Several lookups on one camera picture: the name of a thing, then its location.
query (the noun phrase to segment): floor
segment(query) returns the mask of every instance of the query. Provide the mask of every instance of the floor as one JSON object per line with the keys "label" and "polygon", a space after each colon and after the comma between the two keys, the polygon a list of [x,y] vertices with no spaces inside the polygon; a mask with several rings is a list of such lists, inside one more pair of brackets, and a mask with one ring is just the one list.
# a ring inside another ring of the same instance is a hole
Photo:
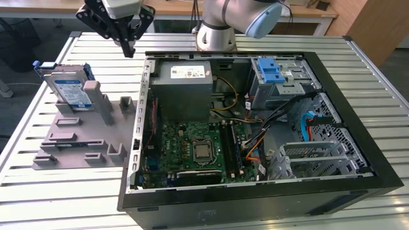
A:
{"label": "floor", "polygon": [[[32,24],[41,38],[41,44],[34,48],[37,59],[54,61],[64,46],[70,31],[89,31],[77,20],[62,20],[62,27],[52,19],[32,20]],[[409,49],[397,49],[381,66],[381,71],[393,83],[406,100],[409,100]],[[12,135],[26,107],[40,87],[41,80],[33,71],[25,73],[13,72],[0,61],[0,78],[14,95],[12,98],[0,97],[0,135]],[[0,138],[0,152],[6,144],[6,139]]]}

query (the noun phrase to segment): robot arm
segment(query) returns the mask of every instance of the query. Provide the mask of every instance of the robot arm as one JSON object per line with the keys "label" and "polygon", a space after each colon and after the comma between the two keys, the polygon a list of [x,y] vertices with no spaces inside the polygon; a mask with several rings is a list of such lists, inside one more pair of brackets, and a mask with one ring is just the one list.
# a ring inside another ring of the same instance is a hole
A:
{"label": "robot arm", "polygon": [[251,38],[265,37],[278,21],[281,9],[278,0],[203,0],[197,48],[233,50],[234,29]]}
{"label": "robot arm", "polygon": [[[121,46],[131,58],[134,41],[145,33],[154,8],[141,0],[83,0],[76,16],[105,39]],[[139,23],[130,27],[133,15]],[[198,50],[223,51],[235,48],[234,29],[246,36],[262,38],[281,15],[278,0],[203,0],[202,25],[195,36]]]}
{"label": "robot arm", "polygon": [[[154,8],[141,4],[141,0],[85,0],[76,13],[77,19],[105,39],[111,38],[121,46],[123,56],[133,57],[134,41],[141,38],[154,17]],[[130,26],[133,15],[139,23]]]}

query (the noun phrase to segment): cpu socket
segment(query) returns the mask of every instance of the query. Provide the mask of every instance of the cpu socket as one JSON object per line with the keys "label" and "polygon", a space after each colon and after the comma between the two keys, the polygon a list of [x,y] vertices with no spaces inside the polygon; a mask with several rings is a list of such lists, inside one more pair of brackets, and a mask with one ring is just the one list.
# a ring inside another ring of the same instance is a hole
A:
{"label": "cpu socket", "polygon": [[191,140],[193,146],[193,161],[209,162],[213,160],[213,143],[211,139],[197,138]]}

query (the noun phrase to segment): metal case frame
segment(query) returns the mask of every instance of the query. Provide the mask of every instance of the metal case frame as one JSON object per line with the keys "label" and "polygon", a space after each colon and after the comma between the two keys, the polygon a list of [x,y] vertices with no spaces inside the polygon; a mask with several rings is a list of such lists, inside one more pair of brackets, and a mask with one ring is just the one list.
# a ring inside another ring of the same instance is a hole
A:
{"label": "metal case frame", "polygon": [[[281,180],[273,184],[261,181],[255,186],[219,186],[197,190],[173,189],[162,192],[134,194],[126,189],[129,180],[126,163],[129,159],[126,159],[121,179],[118,210],[125,211],[143,229],[163,229],[329,214],[366,197],[385,194],[403,186],[315,53],[259,51],[146,52],[146,61],[158,59],[169,61],[210,59],[211,56],[231,59],[275,55],[301,55],[302,59],[306,60],[322,86],[322,92],[327,95],[342,124],[370,165],[370,171],[374,176],[334,180],[301,180],[294,183],[285,183],[285,180]],[[133,144],[139,146],[141,141],[134,140]]]}

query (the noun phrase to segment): power supply label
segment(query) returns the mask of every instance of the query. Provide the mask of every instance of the power supply label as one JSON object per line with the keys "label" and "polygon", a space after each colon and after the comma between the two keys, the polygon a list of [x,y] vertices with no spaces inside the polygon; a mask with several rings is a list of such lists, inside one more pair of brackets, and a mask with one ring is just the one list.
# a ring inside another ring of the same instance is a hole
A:
{"label": "power supply label", "polygon": [[203,66],[171,66],[170,78],[205,78]]}
{"label": "power supply label", "polygon": [[74,108],[90,107],[90,100],[82,91],[82,84],[78,80],[54,80],[56,87],[66,103]]}

